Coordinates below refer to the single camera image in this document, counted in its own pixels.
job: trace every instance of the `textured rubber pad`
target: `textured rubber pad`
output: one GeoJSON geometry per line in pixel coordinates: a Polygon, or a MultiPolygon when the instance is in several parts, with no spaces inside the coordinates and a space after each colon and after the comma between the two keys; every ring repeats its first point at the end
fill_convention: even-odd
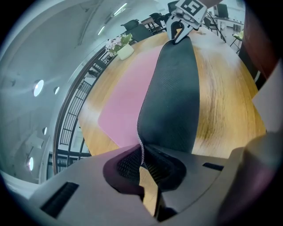
{"type": "Polygon", "coordinates": [[[199,75],[189,37],[167,42],[138,118],[143,144],[191,153],[199,120],[199,75]]]}

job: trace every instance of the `handrail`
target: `handrail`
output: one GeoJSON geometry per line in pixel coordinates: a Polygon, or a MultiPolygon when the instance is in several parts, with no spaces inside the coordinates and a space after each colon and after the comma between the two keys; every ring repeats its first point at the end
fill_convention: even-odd
{"type": "MultiPolygon", "coordinates": [[[[68,90],[67,95],[66,95],[66,97],[65,97],[65,99],[63,101],[62,107],[61,107],[61,109],[59,111],[59,115],[58,115],[58,118],[57,118],[57,122],[56,122],[56,126],[55,126],[55,132],[54,132],[54,139],[53,139],[53,156],[52,156],[52,161],[53,161],[53,171],[54,171],[54,174],[58,173],[57,149],[58,149],[58,144],[59,144],[60,132],[61,132],[61,128],[62,128],[62,124],[63,124],[63,121],[64,121],[64,117],[65,117],[67,108],[68,108],[68,106],[69,106],[69,104],[70,104],[70,102],[72,100],[72,97],[75,94],[79,84],[81,83],[82,79],[84,78],[84,76],[87,74],[89,69],[91,69],[91,67],[99,60],[99,58],[103,54],[105,54],[105,53],[106,53],[105,52],[105,47],[103,47],[86,63],[86,65],[82,68],[82,70],[80,71],[78,76],[75,78],[74,82],[72,83],[72,85],[71,85],[70,89],[68,90]]],[[[96,81],[98,80],[98,78],[100,77],[100,75],[102,74],[104,69],[106,68],[106,64],[104,64],[104,65],[105,65],[105,67],[98,74],[98,76],[97,76],[96,80],[94,81],[92,87],[94,86],[94,84],[96,83],[96,81]]],[[[72,143],[72,139],[73,139],[74,126],[73,126],[73,129],[72,129],[70,143],[72,143]]]]}

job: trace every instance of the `white ceiling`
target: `white ceiling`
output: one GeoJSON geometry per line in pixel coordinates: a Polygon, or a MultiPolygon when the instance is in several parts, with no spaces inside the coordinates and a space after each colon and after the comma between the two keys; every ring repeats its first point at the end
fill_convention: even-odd
{"type": "MultiPolygon", "coordinates": [[[[140,8],[142,4],[147,7],[145,1],[138,0],[80,0],[80,2],[83,3],[66,5],[67,8],[64,10],[62,5],[58,6],[62,10],[49,19],[40,21],[41,24],[35,26],[34,30],[28,26],[39,23],[39,19],[31,21],[25,26],[29,31],[25,33],[22,29],[14,39],[16,42],[17,38],[21,38],[20,45],[13,51],[8,48],[0,62],[0,145],[3,147],[0,150],[0,164],[2,167],[6,164],[4,168],[7,173],[19,179],[36,181],[39,167],[35,167],[32,174],[23,173],[26,170],[24,163],[31,149],[23,145],[23,142],[34,131],[38,131],[37,136],[44,139],[44,143],[47,142],[49,131],[44,136],[42,129],[54,123],[50,119],[55,102],[59,95],[65,95],[60,90],[55,96],[53,90],[55,87],[63,87],[84,58],[98,44],[106,40],[109,34],[107,29],[104,35],[97,36],[97,33],[107,16],[125,2],[128,3],[128,12],[136,6],[140,8]],[[38,79],[44,80],[44,88],[39,96],[34,97],[32,89],[38,79]]],[[[123,16],[117,16],[119,23],[132,19],[127,18],[128,12],[125,11],[123,16]]],[[[35,165],[39,165],[44,147],[45,145],[41,150],[32,151],[35,165]]]]}

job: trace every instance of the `pink mat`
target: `pink mat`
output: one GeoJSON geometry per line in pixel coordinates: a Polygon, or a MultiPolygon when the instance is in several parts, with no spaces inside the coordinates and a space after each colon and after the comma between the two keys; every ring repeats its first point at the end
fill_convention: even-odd
{"type": "Polygon", "coordinates": [[[163,46],[132,61],[103,108],[98,125],[119,147],[138,144],[137,120],[163,46]]]}

